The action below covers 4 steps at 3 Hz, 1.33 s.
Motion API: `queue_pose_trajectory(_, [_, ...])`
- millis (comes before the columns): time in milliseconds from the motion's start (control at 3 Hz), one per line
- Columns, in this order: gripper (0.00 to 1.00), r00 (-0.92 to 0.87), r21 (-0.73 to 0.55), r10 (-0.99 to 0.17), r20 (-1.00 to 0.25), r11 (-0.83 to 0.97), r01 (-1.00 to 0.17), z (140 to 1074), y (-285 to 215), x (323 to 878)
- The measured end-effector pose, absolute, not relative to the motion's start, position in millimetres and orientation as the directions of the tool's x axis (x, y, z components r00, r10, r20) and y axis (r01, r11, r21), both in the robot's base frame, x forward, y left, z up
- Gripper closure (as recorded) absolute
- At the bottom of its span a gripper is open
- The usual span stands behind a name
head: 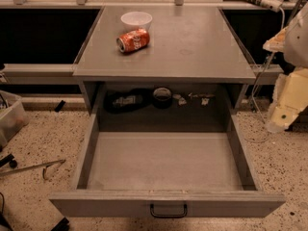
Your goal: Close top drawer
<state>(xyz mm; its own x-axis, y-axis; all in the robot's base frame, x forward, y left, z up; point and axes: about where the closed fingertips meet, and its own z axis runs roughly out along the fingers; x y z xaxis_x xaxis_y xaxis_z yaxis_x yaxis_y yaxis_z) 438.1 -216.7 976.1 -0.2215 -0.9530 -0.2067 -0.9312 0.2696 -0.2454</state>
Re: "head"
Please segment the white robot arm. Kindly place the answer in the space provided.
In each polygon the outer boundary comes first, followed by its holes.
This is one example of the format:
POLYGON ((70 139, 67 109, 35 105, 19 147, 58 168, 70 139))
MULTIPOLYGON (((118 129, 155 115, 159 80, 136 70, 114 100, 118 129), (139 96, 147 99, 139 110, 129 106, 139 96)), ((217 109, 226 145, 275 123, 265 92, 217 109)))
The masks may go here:
POLYGON ((263 48, 282 52, 284 60, 295 67, 288 76, 278 77, 269 106, 266 127, 272 133, 279 133, 288 129, 308 107, 308 4, 263 48))

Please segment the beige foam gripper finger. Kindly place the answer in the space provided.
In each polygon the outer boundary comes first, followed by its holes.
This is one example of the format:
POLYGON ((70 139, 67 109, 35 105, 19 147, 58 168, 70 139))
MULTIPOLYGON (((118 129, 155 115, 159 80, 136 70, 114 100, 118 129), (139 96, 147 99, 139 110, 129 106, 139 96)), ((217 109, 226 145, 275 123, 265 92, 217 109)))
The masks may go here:
POLYGON ((289 75, 280 74, 272 99, 266 127, 271 133, 280 133, 308 107, 308 69, 296 68, 289 75))

